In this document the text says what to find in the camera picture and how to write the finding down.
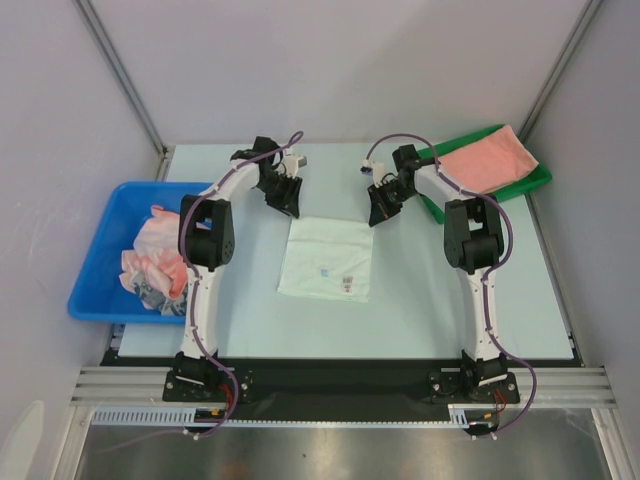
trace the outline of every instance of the metal floor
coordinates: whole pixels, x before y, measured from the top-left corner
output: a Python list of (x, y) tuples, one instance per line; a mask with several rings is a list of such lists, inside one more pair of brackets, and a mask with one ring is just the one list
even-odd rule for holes
[(460, 430), (223, 428), (194, 442), (152, 431), (91, 427), (83, 479), (609, 479), (589, 410), (534, 410), (497, 441)]

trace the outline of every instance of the tabletop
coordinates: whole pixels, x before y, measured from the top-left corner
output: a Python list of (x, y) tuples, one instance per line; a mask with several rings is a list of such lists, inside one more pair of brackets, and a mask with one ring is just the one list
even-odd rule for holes
[[(167, 181), (216, 181), (247, 145), (180, 145)], [(301, 144), (301, 215), (367, 222), (367, 186), (359, 171), (368, 144)], [(397, 144), (375, 159), (391, 170)], [(526, 199), (503, 204), (514, 228), (511, 260), (496, 278), (497, 323), (504, 346), (528, 359), (571, 359), (573, 352)], [(233, 205), (236, 250), (218, 305), (220, 355), (267, 358), (458, 358), (465, 316), (459, 280), (443, 251), (443, 226), (419, 198), (375, 227), (366, 303), (276, 292), (291, 219), (250, 191)], [(173, 356), (183, 327), (125, 328), (120, 356)]]

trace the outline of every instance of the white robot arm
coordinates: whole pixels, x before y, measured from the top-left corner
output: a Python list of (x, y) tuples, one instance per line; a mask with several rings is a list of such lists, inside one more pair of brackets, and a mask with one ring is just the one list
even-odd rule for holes
[[(257, 187), (265, 193), (267, 205), (287, 215), (300, 216), (298, 197), (302, 179), (298, 170), (306, 165), (307, 159), (288, 150), (274, 165), (275, 155), (265, 157), (265, 154), (279, 148), (273, 140), (257, 137), (251, 149), (238, 151), (231, 157), (230, 170), (220, 181), (199, 195), (186, 195), (182, 199), (180, 238), (184, 238), (183, 255), (190, 268), (187, 321), (181, 351), (173, 366), (174, 377), (181, 382), (217, 384), (211, 376), (219, 372), (210, 365), (203, 350), (213, 357), (218, 351), (218, 293), (235, 248), (232, 206)], [(265, 158), (252, 163), (252, 158), (258, 156)], [(208, 221), (212, 228), (206, 226)]]
[[(486, 201), (469, 198), (438, 175), (433, 160), (423, 160), (413, 145), (398, 148), (394, 154), (397, 175), (386, 173), (381, 162), (365, 160), (365, 173), (372, 173), (374, 184), (368, 188), (371, 198), (369, 225), (374, 226), (400, 212), (402, 203), (416, 194), (424, 194), (445, 212), (444, 250), (449, 264), (456, 268), (466, 311), (466, 340), (462, 352), (463, 368), (470, 388), (482, 387), (507, 377), (505, 355), (496, 347), (490, 333), (498, 339), (495, 308), (496, 272), (490, 270), (504, 250), (498, 211)], [(469, 222), (480, 224), (471, 230)], [(491, 332), (485, 322), (486, 305)]]

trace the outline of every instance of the cable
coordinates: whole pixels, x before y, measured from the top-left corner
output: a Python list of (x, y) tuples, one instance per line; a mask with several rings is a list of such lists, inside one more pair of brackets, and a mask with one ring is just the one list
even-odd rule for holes
[[(239, 169), (246, 167), (247, 165), (251, 165), (252, 163), (256, 163), (259, 162), (260, 160), (263, 160), (267, 157), (270, 157), (271, 155), (275, 155), (277, 153), (281, 153), (284, 150), (286, 150), (287, 148), (291, 148), (293, 145), (295, 145), (296, 143), (298, 143), (302, 137), (304, 136), (304, 132), (302, 130), (297, 131), (296, 133), (294, 133), (291, 138), (289, 138), (289, 141), (282, 147), (278, 147), (268, 153), (263, 153), (260, 154), (254, 158), (251, 158), (249, 160), (245, 160), (243, 162), (240, 162), (238, 165), (236, 165), (233, 169), (229, 170), (223, 177), (222, 179), (220, 179), (220, 181), (217, 183), (216, 188), (214, 188), (211, 192), (209, 192), (206, 195), (201, 195), (199, 196), (195, 202), (193, 202), (193, 204), (191, 205), (191, 208), (189, 208), (189, 210), (187, 211), (186, 215), (185, 215), (185, 219), (184, 219), (184, 225), (188, 225), (189, 222), (191, 221), (191, 219), (193, 218), (193, 214), (196, 210), (196, 208), (198, 208), (198, 206), (204, 202), (205, 200), (211, 198), (212, 196), (214, 196), (216, 193), (218, 193), (220, 191), (220, 188), (227, 182), (227, 180), (229, 180)], [(200, 337), (198, 337), (197, 335), (197, 330), (198, 327), (196, 326), (195, 323), (195, 304), (196, 304), (196, 296), (198, 293), (198, 287), (200, 285), (200, 280), (202, 280), (202, 277), (199, 276), (198, 274), (198, 269), (196, 268), (196, 266), (189, 260), (189, 258), (186, 255), (186, 231), (187, 229), (184, 228), (182, 229), (182, 232), (180, 233), (180, 238), (178, 241), (178, 251), (180, 253), (180, 255), (182, 255), (182, 258), (184, 259), (185, 263), (187, 264), (187, 267), (191, 268), (191, 270), (193, 270), (195, 276), (196, 276), (196, 280), (193, 284), (193, 290), (191, 293), (191, 308), (189, 309), (189, 325), (191, 327), (191, 331), (193, 334), (193, 339), (195, 340), (196, 344), (198, 345), (198, 348), (200, 349), (200, 351), (202, 352), (202, 355), (209, 360), (209, 362), (211, 362), (214, 366), (216, 366), (218, 369), (222, 370), (230, 379), (231, 379), (231, 383), (233, 384), (233, 395), (231, 397), (231, 402), (230, 405), (228, 406), (228, 408), (226, 409), (225, 415), (223, 416), (223, 418), (216, 423), (216, 425), (214, 425), (213, 427), (211, 427), (209, 430), (203, 432), (203, 433), (196, 433), (195, 435), (192, 436), (192, 438), (194, 440), (197, 440), (199, 438), (206, 438), (211, 436), (213, 433), (215, 433), (228, 419), (229, 417), (231, 417), (231, 415), (233, 414), (233, 411), (236, 408), (236, 405), (238, 403), (238, 392), (240, 390), (239, 386), (238, 386), (238, 380), (236, 379), (235, 375), (233, 374), (233, 372), (231, 370), (229, 370), (227, 367), (225, 367), (222, 363), (220, 363), (218, 360), (216, 360), (208, 351), (207, 349), (204, 347), (204, 345), (202, 344), (202, 341), (200, 340)], [(98, 453), (108, 453), (108, 452), (112, 452), (115, 450), (119, 450), (121, 448), (125, 448), (128, 447), (130, 445), (134, 445), (138, 442), (142, 442), (144, 440), (148, 440), (154, 437), (159, 437), (162, 435), (167, 435), (167, 434), (175, 434), (175, 433), (182, 433), (182, 434), (187, 434), (188, 432), (185, 430), (179, 430), (179, 429), (170, 429), (170, 430), (160, 430), (157, 432), (151, 432), (149, 434), (146, 435), (142, 435), (140, 437), (134, 438), (132, 440), (128, 440), (126, 442), (122, 442), (119, 443), (117, 445), (114, 445), (112, 447), (106, 448), (106, 449), (102, 449), (99, 450)]]
[(519, 363), (520, 365), (525, 367), (527, 370), (529, 370), (529, 373), (531, 374), (531, 380), (532, 380), (531, 395), (529, 395), (529, 399), (527, 400), (527, 403), (522, 408), (522, 410), (520, 410), (520, 413), (516, 416), (516, 418), (514, 418), (508, 424), (498, 428), (498, 430), (496, 430), (496, 433), (504, 431), (504, 430), (507, 430), (507, 429), (511, 428), (513, 425), (515, 425), (517, 422), (519, 422), (522, 419), (522, 417), (524, 417), (524, 415), (529, 411), (529, 409), (531, 408), (531, 405), (533, 404), (533, 400), (534, 400), (534, 398), (536, 396), (536, 392), (538, 390), (538, 377), (536, 375), (535, 370), (533, 369), (533, 367), (531, 366), (531, 364), (529, 362), (527, 362), (526, 360), (524, 360), (524, 359), (522, 359), (520, 357), (516, 357), (515, 355), (509, 353), (500, 344), (498, 339), (493, 334), (493, 326), (491, 324), (491, 318), (490, 318), (490, 315), (489, 315), (489, 287), (487, 285), (488, 279), (489, 279), (489, 275), (492, 272), (496, 271), (498, 268), (502, 267), (505, 263), (507, 263), (509, 258), (511, 258), (511, 254), (513, 252), (513, 225), (511, 224), (511, 220), (509, 220), (507, 212), (504, 211), (504, 209), (500, 206), (500, 204), (498, 204), (498, 202), (495, 199), (493, 199), (489, 195), (484, 195), (482, 193), (476, 193), (476, 192), (471, 192), (469, 190), (463, 190), (457, 183), (455, 183), (453, 180), (449, 179), (446, 175), (444, 175), (440, 171), (440, 157), (438, 156), (438, 152), (436, 150), (436, 147), (429, 140), (427, 140), (427, 139), (425, 139), (425, 138), (423, 138), (423, 137), (421, 137), (419, 135), (414, 135), (412, 133), (392, 133), (390, 135), (386, 135), (386, 136), (382, 137), (381, 139), (379, 139), (377, 142), (375, 142), (373, 144), (373, 146), (369, 149), (369, 153), (367, 153), (366, 159), (369, 160), (369, 158), (371, 157), (371, 154), (373, 153), (375, 148), (378, 145), (380, 145), (382, 142), (384, 142), (385, 140), (389, 140), (390, 138), (397, 138), (397, 137), (413, 138), (415, 140), (418, 140), (418, 141), (426, 144), (431, 149), (431, 152), (433, 153), (433, 160), (434, 160), (434, 163), (435, 163), (436, 174), (438, 175), (438, 177), (440, 177), (440, 179), (442, 179), (447, 185), (449, 185), (454, 190), (460, 192), (460, 194), (462, 194), (462, 195), (465, 195), (467, 197), (479, 198), (481, 200), (489, 202), (492, 206), (494, 206), (496, 208), (496, 210), (498, 210), (498, 213), (500, 213), (500, 216), (502, 217), (502, 219), (504, 220), (505, 225), (507, 226), (507, 235), (508, 235), (507, 251), (504, 254), (504, 256), (502, 257), (502, 259), (496, 265), (494, 265), (493, 267), (487, 269), (487, 271), (484, 273), (484, 275), (482, 276), (482, 279), (481, 279), (482, 280), (482, 297), (483, 297), (483, 304), (484, 304), (484, 321), (485, 321), (486, 332), (489, 335), (489, 338), (491, 339), (493, 344), (496, 346), (498, 351), (500, 351), (500, 353), (504, 354), (506, 357), (510, 358), (514, 362)]

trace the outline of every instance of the crumpled clothing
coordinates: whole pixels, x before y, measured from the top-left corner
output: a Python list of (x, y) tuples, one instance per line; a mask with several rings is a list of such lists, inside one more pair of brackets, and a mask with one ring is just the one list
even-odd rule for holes
[[(151, 215), (134, 240), (133, 250), (122, 252), (120, 283), (129, 292), (137, 293), (135, 285), (140, 285), (138, 274), (142, 272), (145, 284), (176, 301), (187, 287), (187, 265), (178, 252), (180, 215), (158, 205), (151, 207)], [(144, 300), (143, 303), (146, 308), (157, 308)]]

